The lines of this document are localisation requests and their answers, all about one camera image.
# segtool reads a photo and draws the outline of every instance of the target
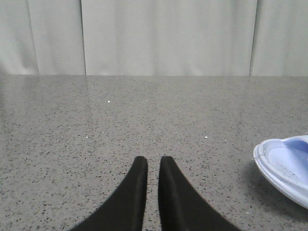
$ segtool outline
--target white plate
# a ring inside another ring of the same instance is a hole
[[[308,135],[263,141],[254,158],[273,186],[308,209]]]

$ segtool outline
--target paper plate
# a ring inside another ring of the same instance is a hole
[[[263,141],[254,158],[275,188],[308,209],[308,135]]]

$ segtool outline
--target white wall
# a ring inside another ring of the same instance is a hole
[[[308,0],[1,0],[0,73],[308,76]]]

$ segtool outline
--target black object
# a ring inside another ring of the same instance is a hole
[[[160,162],[158,205],[162,231],[240,231],[202,199],[171,156]]]
[[[148,164],[137,156],[114,193],[71,231],[141,231],[145,209]]]

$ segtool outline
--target speckled countertop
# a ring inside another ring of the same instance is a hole
[[[69,230],[133,159],[149,162],[143,230],[160,230],[160,157],[245,231],[307,230],[253,148],[308,132],[307,77],[0,76],[0,230]]]

